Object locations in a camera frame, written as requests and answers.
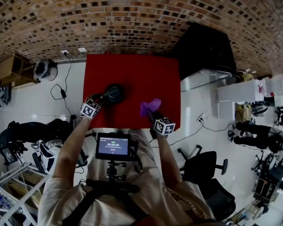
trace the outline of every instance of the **plastic bottle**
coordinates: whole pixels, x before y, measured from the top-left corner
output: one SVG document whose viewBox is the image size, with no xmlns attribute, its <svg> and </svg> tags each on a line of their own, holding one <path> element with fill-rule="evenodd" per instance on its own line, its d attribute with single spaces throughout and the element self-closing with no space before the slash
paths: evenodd
<svg viewBox="0 0 283 226">
<path fill-rule="evenodd" d="M 283 96 L 283 74 L 264 78 L 261 86 L 264 97 Z"/>
</svg>

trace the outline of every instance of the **beige shirt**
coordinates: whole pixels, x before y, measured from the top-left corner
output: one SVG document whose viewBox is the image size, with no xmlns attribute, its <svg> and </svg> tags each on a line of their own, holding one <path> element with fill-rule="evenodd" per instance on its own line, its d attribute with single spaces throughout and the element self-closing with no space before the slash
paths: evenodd
<svg viewBox="0 0 283 226">
<path fill-rule="evenodd" d="M 133 163 L 121 170 L 127 182 L 138 185 L 140 191 L 130 194 L 133 201 L 146 213 L 159 218 L 167 225 L 224 225 L 205 223 L 212 221 L 213 214 L 201 195 L 199 187 L 190 182 L 181 182 L 175 190 L 164 184 L 160 170 L 155 164 L 153 150 L 141 130 L 130 131 L 133 140 L 139 141 L 138 155 L 143 164 L 141 174 L 136 173 Z M 106 181 L 107 161 L 93 158 L 88 165 L 87 178 Z M 61 225 L 92 188 L 82 184 L 72 187 L 61 178 L 46 182 L 38 215 L 38 225 Z M 135 219 L 123 204 L 113 196 L 104 195 L 96 199 L 80 221 L 82 226 L 131 225 Z"/>
</svg>

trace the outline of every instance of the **black suction cup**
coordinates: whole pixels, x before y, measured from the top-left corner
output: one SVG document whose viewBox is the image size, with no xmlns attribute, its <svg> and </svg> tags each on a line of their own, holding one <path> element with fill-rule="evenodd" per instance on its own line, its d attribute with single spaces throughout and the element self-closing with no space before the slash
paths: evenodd
<svg viewBox="0 0 283 226">
<path fill-rule="evenodd" d="M 119 84 L 111 84 L 107 87 L 106 93 L 103 97 L 109 102 L 119 103 L 124 98 L 124 88 Z"/>
</svg>

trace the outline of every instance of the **white shelf rack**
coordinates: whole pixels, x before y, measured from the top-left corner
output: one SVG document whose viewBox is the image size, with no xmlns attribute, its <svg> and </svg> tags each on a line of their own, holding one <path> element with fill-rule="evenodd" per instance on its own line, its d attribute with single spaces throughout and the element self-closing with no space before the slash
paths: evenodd
<svg viewBox="0 0 283 226">
<path fill-rule="evenodd" d="M 18 180 L 17 177 L 21 175 L 23 172 L 29 171 L 38 175 L 43 176 L 43 179 L 37 183 L 34 187 L 29 186 L 24 182 Z M 12 226 L 15 225 L 15 222 L 11 220 L 12 215 L 20 210 L 26 217 L 25 223 L 29 224 L 31 223 L 34 226 L 37 226 L 37 222 L 34 220 L 34 218 L 31 215 L 32 208 L 30 208 L 25 202 L 36 192 L 40 191 L 40 187 L 50 178 L 50 175 L 44 175 L 41 174 L 36 167 L 32 166 L 31 163 L 23 163 L 21 166 L 12 169 L 11 171 L 6 172 L 5 174 L 0 176 L 0 194 L 6 196 L 10 201 L 13 202 L 13 206 L 7 210 L 7 209 L 2 209 L 0 208 L 0 226 L 7 225 L 7 226 Z M 4 187 L 2 187 L 3 184 L 8 182 L 9 180 L 15 180 L 16 182 L 24 185 L 26 187 L 27 193 L 19 200 L 12 196 L 9 192 L 4 190 Z"/>
</svg>

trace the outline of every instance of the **purple cloth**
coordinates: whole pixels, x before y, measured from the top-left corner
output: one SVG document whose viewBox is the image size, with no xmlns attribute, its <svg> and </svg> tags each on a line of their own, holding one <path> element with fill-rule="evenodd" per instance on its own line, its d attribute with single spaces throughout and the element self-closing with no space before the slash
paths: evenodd
<svg viewBox="0 0 283 226">
<path fill-rule="evenodd" d="M 160 99 L 153 99 L 151 102 L 141 102 L 141 110 L 140 110 L 140 116 L 149 116 L 147 109 L 150 111 L 154 112 L 159 109 L 161 105 L 161 100 Z"/>
</svg>

